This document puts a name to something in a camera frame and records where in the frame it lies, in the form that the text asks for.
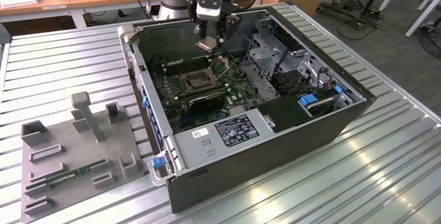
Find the metal slotted table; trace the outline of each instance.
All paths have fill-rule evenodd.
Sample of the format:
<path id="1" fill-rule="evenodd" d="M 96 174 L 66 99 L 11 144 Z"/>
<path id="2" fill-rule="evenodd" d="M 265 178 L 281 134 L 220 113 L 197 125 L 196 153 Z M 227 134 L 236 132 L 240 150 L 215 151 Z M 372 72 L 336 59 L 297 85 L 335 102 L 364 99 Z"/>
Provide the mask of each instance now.
<path id="1" fill-rule="evenodd" d="M 332 143 L 172 214 L 149 175 L 34 223 L 434 223 L 441 221 L 441 120 L 293 6 L 273 8 L 378 96 Z M 14 37 L 0 73 L 0 222 L 18 222 L 22 122 L 70 119 L 69 95 L 93 112 L 124 105 L 142 162 L 152 155 L 116 25 Z"/>

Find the computer case side panel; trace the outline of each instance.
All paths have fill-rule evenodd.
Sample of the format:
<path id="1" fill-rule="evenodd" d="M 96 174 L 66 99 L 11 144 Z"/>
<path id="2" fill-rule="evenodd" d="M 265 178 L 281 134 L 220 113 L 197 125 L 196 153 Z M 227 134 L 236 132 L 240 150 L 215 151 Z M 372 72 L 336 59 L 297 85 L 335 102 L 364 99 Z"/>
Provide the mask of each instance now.
<path id="1" fill-rule="evenodd" d="M 284 135 L 216 161 L 166 184 L 177 213 L 329 143 L 372 104 L 367 99 Z"/>

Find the cart wheel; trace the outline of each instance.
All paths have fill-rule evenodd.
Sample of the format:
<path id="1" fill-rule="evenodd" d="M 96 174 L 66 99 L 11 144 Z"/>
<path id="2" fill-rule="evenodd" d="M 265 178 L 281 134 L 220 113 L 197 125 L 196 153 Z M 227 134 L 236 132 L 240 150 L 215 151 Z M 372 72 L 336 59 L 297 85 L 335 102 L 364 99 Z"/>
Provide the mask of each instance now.
<path id="1" fill-rule="evenodd" d="M 375 25 L 374 27 L 378 28 L 379 24 L 380 24 L 380 20 L 376 20 L 376 22 L 374 23 Z"/>
<path id="2" fill-rule="evenodd" d="M 317 12 L 319 14 L 323 14 L 323 12 L 324 12 L 324 8 L 323 8 L 323 6 L 320 6 L 320 7 L 316 9 L 316 12 Z"/>
<path id="3" fill-rule="evenodd" d="M 356 23 L 356 30 L 360 30 L 363 28 L 364 24 L 363 23 Z"/>

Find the blue latch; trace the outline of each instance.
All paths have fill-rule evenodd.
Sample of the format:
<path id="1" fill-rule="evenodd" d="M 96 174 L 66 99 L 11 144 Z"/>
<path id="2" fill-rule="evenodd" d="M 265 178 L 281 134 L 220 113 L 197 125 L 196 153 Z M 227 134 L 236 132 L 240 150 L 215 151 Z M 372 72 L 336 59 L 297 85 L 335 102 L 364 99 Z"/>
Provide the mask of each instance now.
<path id="1" fill-rule="evenodd" d="M 146 107 L 148 106 L 148 100 L 146 100 L 146 96 L 144 96 L 142 98 L 142 107 Z"/>
<path id="2" fill-rule="evenodd" d="M 165 164 L 166 164 L 166 160 L 164 157 L 153 158 L 150 161 L 150 165 L 153 169 L 162 167 Z"/>
<path id="3" fill-rule="evenodd" d="M 341 88 L 339 87 L 339 86 L 335 86 L 333 87 L 333 90 L 335 90 L 335 92 L 339 94 L 343 90 L 341 90 Z"/>
<path id="4" fill-rule="evenodd" d="M 312 94 L 307 94 L 300 97 L 300 103 L 303 106 L 316 102 L 316 97 Z"/>

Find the power supply label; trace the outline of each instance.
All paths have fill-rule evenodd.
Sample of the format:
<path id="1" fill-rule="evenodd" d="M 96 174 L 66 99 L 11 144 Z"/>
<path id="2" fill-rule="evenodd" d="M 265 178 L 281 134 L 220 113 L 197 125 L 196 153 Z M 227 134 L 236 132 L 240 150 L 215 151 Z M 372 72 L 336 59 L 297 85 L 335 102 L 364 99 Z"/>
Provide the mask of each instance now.
<path id="1" fill-rule="evenodd" d="M 227 147 L 237 145 L 259 136 L 247 115 L 231 118 L 227 121 L 216 123 L 213 126 Z"/>

